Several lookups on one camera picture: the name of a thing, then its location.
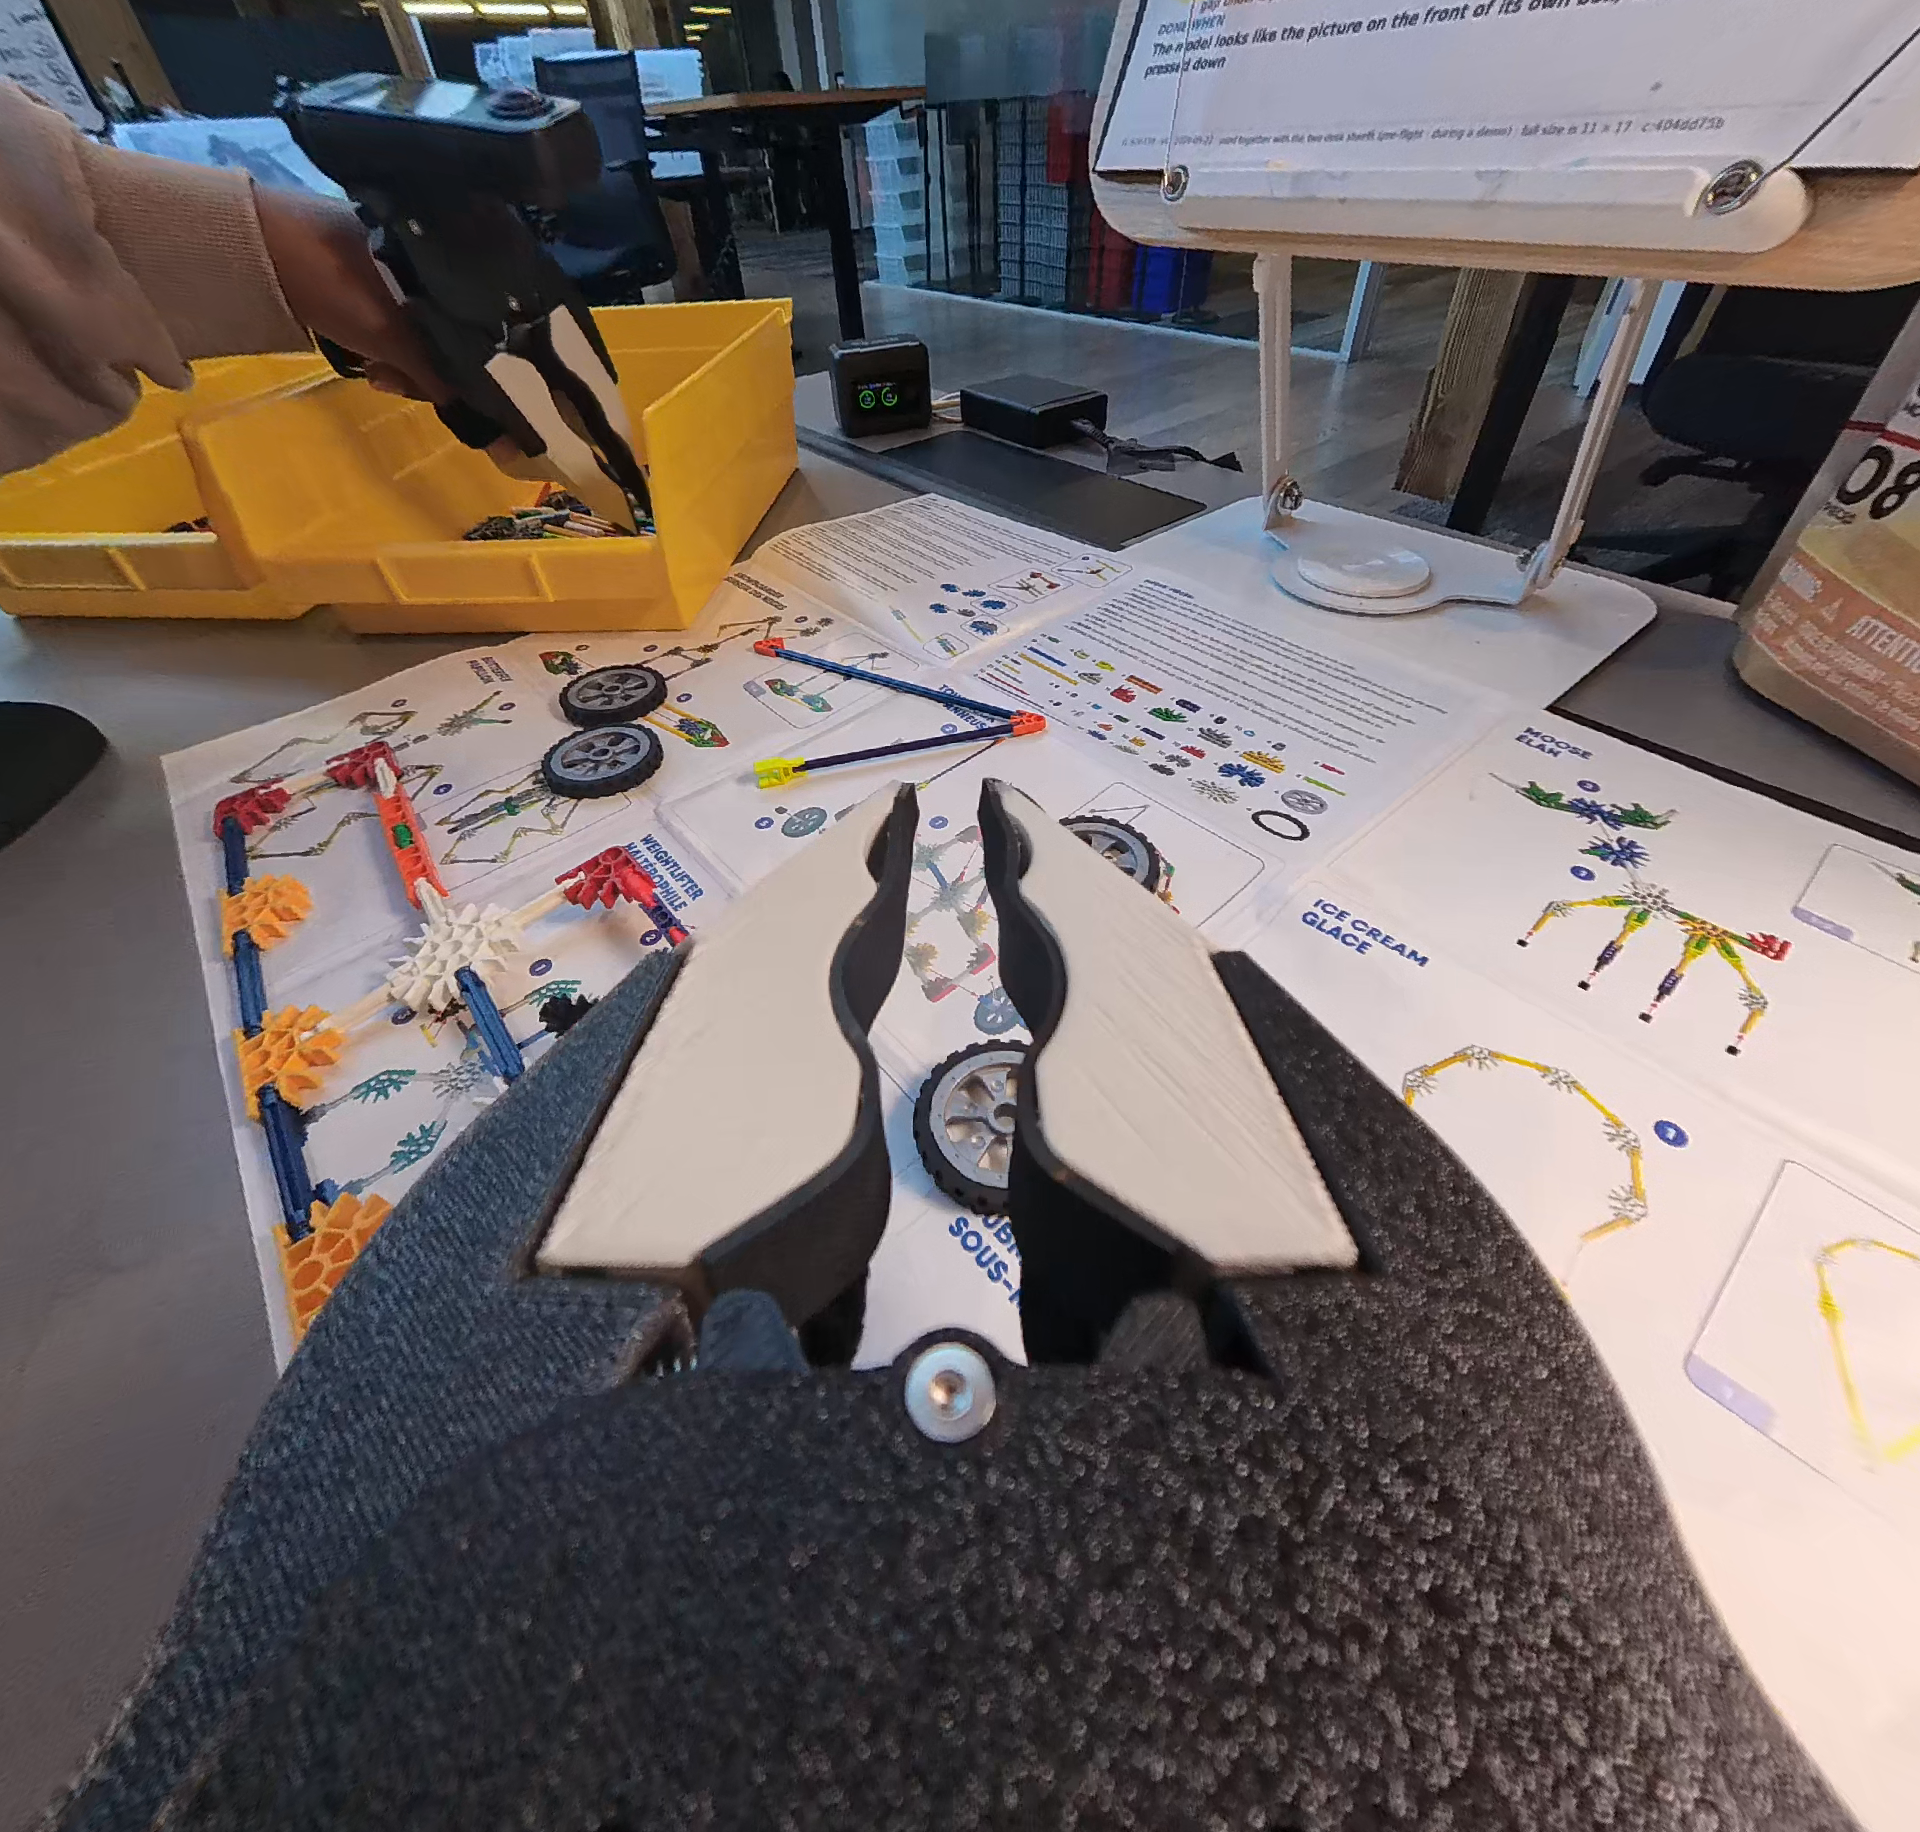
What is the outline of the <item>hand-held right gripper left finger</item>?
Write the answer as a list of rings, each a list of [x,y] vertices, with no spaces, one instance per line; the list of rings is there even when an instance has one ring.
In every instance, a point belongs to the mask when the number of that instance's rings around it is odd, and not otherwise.
[[[868,1022],[902,978],[914,794],[888,787],[675,959],[572,1189],[547,1282],[644,1282],[703,1320],[769,1292],[802,1354],[859,1354],[897,1201]]]

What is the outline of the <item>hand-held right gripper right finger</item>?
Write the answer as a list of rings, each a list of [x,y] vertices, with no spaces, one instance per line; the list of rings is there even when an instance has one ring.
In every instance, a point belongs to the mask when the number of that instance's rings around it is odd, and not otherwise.
[[[1100,1354],[1137,1292],[1361,1271],[1210,943],[1028,794],[983,787],[972,819],[1034,1036],[1003,1189],[1028,1354]]]

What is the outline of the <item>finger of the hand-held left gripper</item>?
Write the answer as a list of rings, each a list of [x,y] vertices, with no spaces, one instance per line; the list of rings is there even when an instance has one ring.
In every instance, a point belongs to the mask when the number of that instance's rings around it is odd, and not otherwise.
[[[547,310],[541,322],[541,383],[557,395],[559,428],[576,435],[572,459],[572,491],[598,513],[598,514],[626,514],[636,533],[656,533],[656,506],[636,459],[636,428],[626,428],[626,403],[615,383],[615,364],[592,338],[592,320],[576,320],[572,304]]]
[[[592,513],[604,513],[604,466],[592,452],[592,421],[604,412],[604,358],[592,320],[541,320],[529,338],[547,338],[547,364],[520,358],[513,322],[477,322],[484,331],[484,377],[491,395],[520,406],[520,428],[541,435],[541,452],[525,452],[529,466],[547,466],[547,482],[559,482],[572,494],[581,494]]]

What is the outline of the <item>yellow plastic bin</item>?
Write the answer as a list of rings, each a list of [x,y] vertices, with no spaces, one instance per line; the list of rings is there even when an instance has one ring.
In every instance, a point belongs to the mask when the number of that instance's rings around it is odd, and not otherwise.
[[[689,625],[794,475],[792,304],[598,310],[656,533],[465,540],[529,506],[428,406],[362,377],[187,421],[212,533],[352,639]]]
[[[219,358],[190,395],[137,377],[131,421],[0,482],[0,603],[11,620],[300,620],[256,578],[199,428],[314,383],[314,358]]]

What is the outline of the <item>pile of colourful rods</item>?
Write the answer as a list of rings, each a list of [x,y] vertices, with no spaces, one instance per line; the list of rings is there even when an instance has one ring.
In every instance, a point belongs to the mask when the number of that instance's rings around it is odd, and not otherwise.
[[[572,491],[541,491],[541,506],[525,513],[491,513],[477,514],[465,540],[636,540],[636,522],[598,514],[581,494]]]

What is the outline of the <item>colourful construction toy model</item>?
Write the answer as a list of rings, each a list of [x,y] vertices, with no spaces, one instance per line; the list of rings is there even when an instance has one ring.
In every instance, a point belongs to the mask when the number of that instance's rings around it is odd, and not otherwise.
[[[276,988],[264,988],[264,955],[300,928],[312,887],[285,870],[248,870],[248,834],[312,794],[366,794],[377,834],[385,834],[400,892],[414,907],[404,955],[388,955],[385,978],[366,986],[366,997],[352,997],[342,1013],[276,1002]],[[323,1092],[323,1089],[342,1089],[345,1042],[366,1029],[388,1029],[388,1022],[428,1029],[428,1036],[452,1029],[459,1089],[520,1089],[525,1036],[513,1029],[505,986],[520,978],[520,955],[547,919],[626,907],[656,928],[656,943],[689,943],[689,921],[675,919],[675,899],[656,892],[656,882],[644,870],[644,854],[626,844],[557,870],[525,907],[452,899],[428,831],[414,816],[414,794],[400,787],[400,751],[385,742],[331,751],[323,771],[312,771],[298,787],[231,794],[212,806],[212,844],[219,844],[219,955],[231,955],[231,986],[237,986],[237,1102],[240,1102],[248,1132],[264,1138],[264,1169],[276,1169],[264,1242],[276,1242],[285,1338],[300,1342],[300,1332],[323,1316],[323,1304],[342,1292],[352,1258],[388,1221],[385,1184],[424,1169],[452,1132],[446,1118],[414,1123],[388,1142],[388,1162],[352,1184],[312,1172],[312,1123],[331,1102],[388,1102],[424,1076],[424,1072],[377,1072],[345,1092]]]

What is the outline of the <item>person's left hand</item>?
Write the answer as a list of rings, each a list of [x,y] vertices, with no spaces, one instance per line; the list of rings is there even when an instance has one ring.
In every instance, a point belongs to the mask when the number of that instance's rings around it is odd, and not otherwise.
[[[300,331],[345,345],[377,395],[452,406],[404,304],[366,257],[366,226],[345,202],[314,196],[248,196],[276,280]]]

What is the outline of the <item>black office chair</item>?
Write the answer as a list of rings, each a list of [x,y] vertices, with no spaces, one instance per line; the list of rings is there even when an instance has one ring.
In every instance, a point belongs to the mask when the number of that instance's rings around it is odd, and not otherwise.
[[[557,263],[592,304],[636,304],[644,285],[662,285],[677,274],[649,145],[644,145],[644,75],[636,53],[559,53],[541,60],[541,91],[581,103],[598,132],[598,181],[572,196],[559,215],[547,215]]]

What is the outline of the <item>black device with green display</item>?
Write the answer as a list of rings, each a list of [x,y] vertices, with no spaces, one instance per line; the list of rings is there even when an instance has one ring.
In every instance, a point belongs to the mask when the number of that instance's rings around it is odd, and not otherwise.
[[[842,435],[928,428],[928,345],[914,331],[862,331],[829,345]]]

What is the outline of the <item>wooden table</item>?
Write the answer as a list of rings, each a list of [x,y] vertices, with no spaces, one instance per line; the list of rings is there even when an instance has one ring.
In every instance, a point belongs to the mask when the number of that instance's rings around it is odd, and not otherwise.
[[[730,91],[730,97],[689,97],[689,103],[656,103],[649,120],[675,132],[695,132],[695,145],[780,145],[794,139],[811,196],[820,196],[820,221],[829,221],[829,257],[834,257],[834,320],[842,338],[862,338],[862,280],[859,280],[859,226],[851,226],[851,163],[842,163],[842,132],[868,128],[888,113],[922,113],[922,91]]]

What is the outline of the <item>blue rod V-shaped assembly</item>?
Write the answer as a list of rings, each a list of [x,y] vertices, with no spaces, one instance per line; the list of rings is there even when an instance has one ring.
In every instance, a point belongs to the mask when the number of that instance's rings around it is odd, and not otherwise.
[[[888,697],[914,697],[914,703],[958,713],[958,716],[986,716],[986,724],[967,724],[967,734],[888,742],[888,746],[859,746],[859,751],[811,751],[811,759],[780,759],[773,751],[773,759],[751,759],[760,794],[780,794],[780,787],[820,776],[820,771],[902,759],[902,751],[936,751],[936,746],[997,746],[997,742],[1043,742],[1047,734],[1043,713],[986,713],[986,703],[967,703],[949,690],[914,690],[914,680],[897,680],[897,672],[868,672],[868,667],[834,667],[820,654],[792,654],[773,639],[760,639],[751,654],[773,659],[773,667],[811,667],[811,672],[834,672],[834,680],[862,680],[862,690],[888,690]]]

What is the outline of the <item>printed instruction sheet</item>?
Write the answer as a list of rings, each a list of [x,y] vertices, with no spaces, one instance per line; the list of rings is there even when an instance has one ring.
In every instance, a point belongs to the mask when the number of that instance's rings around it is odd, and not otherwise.
[[[936,742],[914,697],[773,667],[820,654],[1043,742],[820,771],[751,759]],[[656,667],[662,771],[557,800],[559,690]],[[1604,742],[1521,680],[1502,639],[1365,642],[1284,599],[1218,599],[1171,557],[1085,557],[949,506],[802,522],[730,569],[695,625],[525,639],[414,667],[300,716],[204,742],[173,776],[212,1036],[237,1036],[212,806],[385,742],[452,899],[525,907],[626,844],[708,928],[851,806],[914,787],[902,986],[882,1013],[897,1221],[862,1359],[922,1320],[1020,1354],[1020,1247],[911,1150],[945,1046],[1020,1042],[997,969],[972,794],[1106,816],[1171,862],[1171,919],[1246,943],[1361,1063],[1454,1142],[1571,1304],[1672,1480],[1679,1521],[1776,1712],[1862,1824],[1912,1824],[1912,854],[1826,816]],[[312,794],[248,834],[248,870],[312,887],[264,955],[276,1002],[352,1002],[414,939],[366,794]],[[505,986],[525,1063],[559,1002],[604,997],[656,928],[547,919]],[[459,1036],[366,1029],[312,1172],[352,1184],[459,1089]]]

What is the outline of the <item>black adapter box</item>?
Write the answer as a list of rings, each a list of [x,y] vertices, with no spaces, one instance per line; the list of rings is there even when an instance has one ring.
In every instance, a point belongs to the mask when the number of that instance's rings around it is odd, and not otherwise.
[[[1106,443],[1106,395],[1062,377],[986,377],[958,383],[958,428],[1020,452]]]

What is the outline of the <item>white stand base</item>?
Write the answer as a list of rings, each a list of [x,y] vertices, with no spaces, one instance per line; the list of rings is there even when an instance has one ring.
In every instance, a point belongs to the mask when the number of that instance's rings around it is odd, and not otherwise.
[[[1557,494],[1550,540],[1529,557],[1481,540],[1413,550],[1393,522],[1361,522],[1353,513],[1311,513],[1284,475],[1284,338],[1293,304],[1284,257],[1306,240],[1347,245],[1571,245],[1571,255],[1772,255],[1811,221],[1811,183],[1795,163],[1571,163],[1571,173],[1303,173],[1303,163],[1170,163],[1157,181],[1090,181],[1114,215],[1144,215],[1157,183],[1170,240],[1244,240],[1258,255],[1262,304],[1262,540],[1284,599],[1332,616],[1427,616],[1427,603],[1529,603],[1569,569],[1590,491],[1604,475],[1631,364],[1647,345],[1651,280],[1631,280],[1621,322],[1604,358],[1595,406]]]

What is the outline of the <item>cardboard toy box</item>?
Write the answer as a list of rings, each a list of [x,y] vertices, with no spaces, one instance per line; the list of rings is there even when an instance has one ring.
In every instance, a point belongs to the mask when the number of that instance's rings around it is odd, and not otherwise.
[[[1748,697],[1920,787],[1920,320],[1893,338],[1734,620]]]

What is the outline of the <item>printed instruction board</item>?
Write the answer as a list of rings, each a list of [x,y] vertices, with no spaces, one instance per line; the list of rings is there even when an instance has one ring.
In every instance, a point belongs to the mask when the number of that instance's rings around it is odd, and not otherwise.
[[[1920,0],[1128,0],[1090,181],[1912,173]]]

